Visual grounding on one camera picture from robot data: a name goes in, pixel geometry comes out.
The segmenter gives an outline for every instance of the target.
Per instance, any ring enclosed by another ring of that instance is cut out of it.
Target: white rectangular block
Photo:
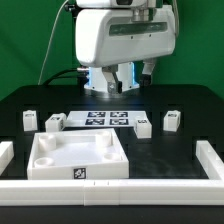
[[[222,205],[221,180],[120,180],[120,205]]]
[[[176,132],[180,125],[181,113],[177,110],[168,111],[163,120],[163,130]]]
[[[28,110],[23,112],[23,128],[24,131],[37,130],[37,113],[36,111]]]
[[[46,132],[62,131],[65,127],[65,122],[66,122],[66,115],[64,113],[53,114],[45,122]]]
[[[13,143],[12,142],[1,142],[0,144],[0,175],[3,173],[5,168],[8,166],[14,156]]]
[[[1,181],[1,206],[83,205],[84,180]]]
[[[148,119],[137,118],[134,126],[137,138],[151,138],[152,137],[152,125]]]
[[[224,180],[224,164],[208,141],[197,141],[196,156],[211,180]]]

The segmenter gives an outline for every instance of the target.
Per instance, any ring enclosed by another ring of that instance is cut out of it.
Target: white container
[[[129,163],[114,129],[36,133],[29,180],[129,177]]]

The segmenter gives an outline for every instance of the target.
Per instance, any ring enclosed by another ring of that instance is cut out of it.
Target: green wall
[[[177,1],[180,36],[174,54],[159,59],[154,83],[202,84],[224,98],[223,2]],[[38,83],[54,19],[63,2],[0,0],[0,99],[20,86]],[[72,34],[71,15],[63,11],[44,79],[76,66]]]

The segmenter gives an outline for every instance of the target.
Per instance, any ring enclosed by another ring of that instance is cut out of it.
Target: black table
[[[15,157],[0,179],[26,179],[34,132],[24,132],[22,112],[38,112],[38,132],[53,113],[146,111],[152,139],[133,128],[115,128],[129,159],[130,178],[206,179],[195,157],[196,141],[208,140],[224,157],[224,101],[198,85],[154,85],[124,99],[85,96],[76,86],[25,86],[0,102],[0,141],[13,141]],[[163,131],[168,110],[181,111],[176,133]],[[223,206],[31,206],[0,207],[2,223],[224,223]]]

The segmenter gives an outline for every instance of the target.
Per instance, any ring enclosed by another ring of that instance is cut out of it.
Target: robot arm
[[[105,67],[174,50],[175,18],[169,5],[157,9],[156,0],[77,0],[77,4],[84,8],[76,21],[76,53],[82,65]]]

